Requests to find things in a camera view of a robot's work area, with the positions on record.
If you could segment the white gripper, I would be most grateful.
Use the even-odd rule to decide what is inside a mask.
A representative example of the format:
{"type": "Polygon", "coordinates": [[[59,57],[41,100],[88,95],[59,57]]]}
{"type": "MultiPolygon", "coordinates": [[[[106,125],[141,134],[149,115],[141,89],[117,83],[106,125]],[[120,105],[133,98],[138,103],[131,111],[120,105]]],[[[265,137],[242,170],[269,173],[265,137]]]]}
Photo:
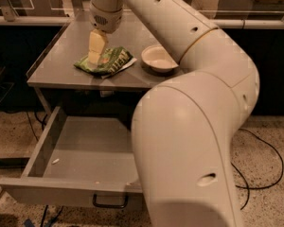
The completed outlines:
{"type": "Polygon", "coordinates": [[[89,35],[88,61],[97,64],[108,43],[106,33],[114,33],[121,23],[123,8],[106,11],[90,3],[90,22],[96,29],[89,35]]]}

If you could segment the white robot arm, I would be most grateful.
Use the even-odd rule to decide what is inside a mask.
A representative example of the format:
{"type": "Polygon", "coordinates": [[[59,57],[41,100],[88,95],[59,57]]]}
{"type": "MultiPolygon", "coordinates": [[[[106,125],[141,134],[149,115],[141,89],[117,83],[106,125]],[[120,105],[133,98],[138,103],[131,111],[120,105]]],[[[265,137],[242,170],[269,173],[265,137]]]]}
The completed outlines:
{"type": "Polygon", "coordinates": [[[230,145],[257,103],[255,64],[183,0],[92,0],[94,26],[115,32],[124,6],[183,71],[150,89],[133,113],[133,155],[152,226],[243,227],[230,145]]]}

